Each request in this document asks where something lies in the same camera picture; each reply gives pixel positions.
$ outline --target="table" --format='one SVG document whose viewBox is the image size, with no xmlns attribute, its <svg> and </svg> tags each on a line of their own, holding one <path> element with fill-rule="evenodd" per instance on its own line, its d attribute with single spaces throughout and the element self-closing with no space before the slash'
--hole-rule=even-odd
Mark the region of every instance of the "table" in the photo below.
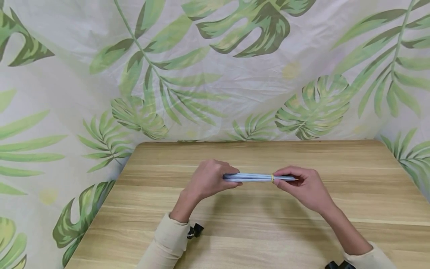
<svg viewBox="0 0 430 269">
<path fill-rule="evenodd" d="M 243 173 L 286 165 L 319 171 L 335 203 L 401 268 L 429 268 L 430 205 L 378 141 L 144 143 L 139 145 L 67 269 L 134 269 L 163 215 L 203 159 Z M 191 222 L 205 227 L 176 269 L 319 269 L 342 261 L 316 213 L 268 182 L 204 200 Z"/>
</svg>

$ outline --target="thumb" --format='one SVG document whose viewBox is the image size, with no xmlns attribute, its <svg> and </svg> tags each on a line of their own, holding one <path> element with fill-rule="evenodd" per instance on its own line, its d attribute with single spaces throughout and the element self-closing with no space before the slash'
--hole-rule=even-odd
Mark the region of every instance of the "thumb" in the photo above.
<svg viewBox="0 0 430 269">
<path fill-rule="evenodd" d="M 283 191 L 285 191 L 285 192 L 287 192 L 287 193 L 289 193 L 289 194 L 291 194 L 291 195 L 293 195 L 293 196 L 295 196 L 295 193 L 296 193 L 296 191 L 297 191 L 297 186 L 293 186 L 293 185 L 291 185 L 291 184 L 289 184 L 288 182 L 286 182 L 286 181 L 283 181 L 283 180 L 280 180 L 280 179 L 275 179 L 274 181 L 273 181 L 273 183 L 279 188 L 279 189 L 281 189 L 281 190 L 283 190 Z"/>
</svg>

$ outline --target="sleeve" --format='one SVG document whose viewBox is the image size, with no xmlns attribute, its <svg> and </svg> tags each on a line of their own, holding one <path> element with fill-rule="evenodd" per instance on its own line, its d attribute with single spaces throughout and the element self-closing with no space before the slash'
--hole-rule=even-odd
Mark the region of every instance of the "sleeve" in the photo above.
<svg viewBox="0 0 430 269">
<path fill-rule="evenodd" d="M 167 213 L 158 225 L 154 239 L 136 269 L 173 269 L 187 249 L 189 223 L 172 220 Z"/>
<path fill-rule="evenodd" d="M 356 269 L 397 269 L 394 263 L 373 242 L 369 242 L 373 249 L 360 256 L 348 255 L 344 252 L 347 262 Z"/>
</svg>

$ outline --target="leaf print backdrop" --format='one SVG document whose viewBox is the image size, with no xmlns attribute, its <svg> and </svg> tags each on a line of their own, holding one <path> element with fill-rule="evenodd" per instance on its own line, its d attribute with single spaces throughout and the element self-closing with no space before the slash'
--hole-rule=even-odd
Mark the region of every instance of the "leaf print backdrop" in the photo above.
<svg viewBox="0 0 430 269">
<path fill-rule="evenodd" d="M 141 142 L 378 139 L 430 200 L 430 0 L 0 0 L 0 22 L 0 268 L 63 268 Z"/>
</svg>

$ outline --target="black clamp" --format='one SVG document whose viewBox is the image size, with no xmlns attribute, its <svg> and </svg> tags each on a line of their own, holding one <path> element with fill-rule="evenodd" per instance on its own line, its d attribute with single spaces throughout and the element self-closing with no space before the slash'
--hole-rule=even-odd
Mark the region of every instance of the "black clamp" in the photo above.
<svg viewBox="0 0 430 269">
<path fill-rule="evenodd" d="M 325 269 L 355 269 L 354 266 L 352 266 L 350 263 L 346 261 L 343 261 L 340 265 L 332 261 L 331 263 L 327 264 L 324 268 Z"/>
<path fill-rule="evenodd" d="M 194 225 L 194 227 L 190 227 L 190 231 L 188 232 L 187 238 L 192 239 L 194 237 L 201 236 L 203 229 L 204 228 L 202 226 L 200 226 L 199 224 L 196 223 L 196 225 Z"/>
</svg>

